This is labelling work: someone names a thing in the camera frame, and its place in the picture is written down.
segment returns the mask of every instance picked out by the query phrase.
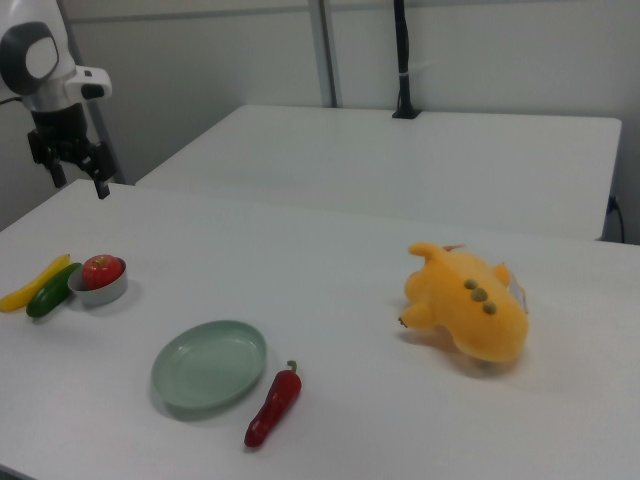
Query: plush toy tag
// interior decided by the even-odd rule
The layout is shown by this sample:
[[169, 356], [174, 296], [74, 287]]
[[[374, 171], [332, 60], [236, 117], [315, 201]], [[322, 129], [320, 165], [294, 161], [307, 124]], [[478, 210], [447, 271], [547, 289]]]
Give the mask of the plush toy tag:
[[518, 303], [520, 303], [524, 311], [529, 313], [529, 308], [527, 308], [527, 295], [524, 288], [520, 286], [513, 272], [510, 271], [509, 273], [509, 291], [511, 292], [511, 295], [516, 297], [516, 300], [518, 300]]

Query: yellow plush toy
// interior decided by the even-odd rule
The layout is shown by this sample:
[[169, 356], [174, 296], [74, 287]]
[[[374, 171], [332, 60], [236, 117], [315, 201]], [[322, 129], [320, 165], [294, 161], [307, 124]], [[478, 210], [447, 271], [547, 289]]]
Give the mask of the yellow plush toy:
[[409, 253], [425, 266], [405, 284], [411, 306], [400, 317], [409, 328], [443, 325], [464, 353], [490, 362], [516, 358], [529, 328], [524, 291], [504, 263], [490, 267], [480, 257], [418, 243]]

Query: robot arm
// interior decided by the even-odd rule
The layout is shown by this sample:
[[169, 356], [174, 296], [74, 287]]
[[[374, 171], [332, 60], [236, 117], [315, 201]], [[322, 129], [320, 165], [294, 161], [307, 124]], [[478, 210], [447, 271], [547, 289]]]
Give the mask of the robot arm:
[[87, 139], [82, 104], [111, 95], [102, 69], [77, 66], [55, 0], [0, 0], [0, 101], [19, 96], [36, 129], [28, 134], [36, 163], [66, 184], [60, 161], [93, 178], [98, 196], [109, 194], [115, 165], [104, 142]]

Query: white wall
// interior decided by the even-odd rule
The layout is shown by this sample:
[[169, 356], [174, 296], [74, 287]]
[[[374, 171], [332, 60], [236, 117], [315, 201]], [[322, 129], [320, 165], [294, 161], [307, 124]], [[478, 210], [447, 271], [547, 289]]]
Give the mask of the white wall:
[[[620, 195], [627, 240], [640, 243], [640, 1], [417, 3], [421, 6], [406, 11], [414, 105], [621, 119], [613, 192]], [[338, 100], [344, 107], [395, 108], [391, 4], [329, 3]], [[617, 238], [617, 221], [611, 220], [605, 233]]]
[[[0, 106], [0, 230], [57, 192], [51, 175], [36, 165], [27, 133], [34, 129], [29, 111], [21, 103]], [[75, 165], [63, 165], [68, 183], [88, 178]]]
[[243, 104], [328, 103], [307, 0], [63, 2], [127, 183]]

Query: toy banana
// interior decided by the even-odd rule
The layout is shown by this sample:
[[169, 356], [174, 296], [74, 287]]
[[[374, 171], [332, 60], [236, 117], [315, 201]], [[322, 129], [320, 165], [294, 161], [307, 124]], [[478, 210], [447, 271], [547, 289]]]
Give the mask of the toy banana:
[[6, 297], [0, 299], [0, 312], [11, 312], [20, 307], [27, 305], [33, 296], [47, 283], [51, 277], [63, 268], [71, 264], [71, 256], [69, 254], [61, 255], [45, 268], [40, 275], [31, 280], [20, 290], [10, 293]]
[[405, 284], [411, 305], [400, 316], [408, 328], [446, 327], [467, 355], [490, 362], [515, 359], [529, 322], [524, 290], [502, 263], [491, 267], [468, 252], [418, 243], [409, 253], [425, 266]]

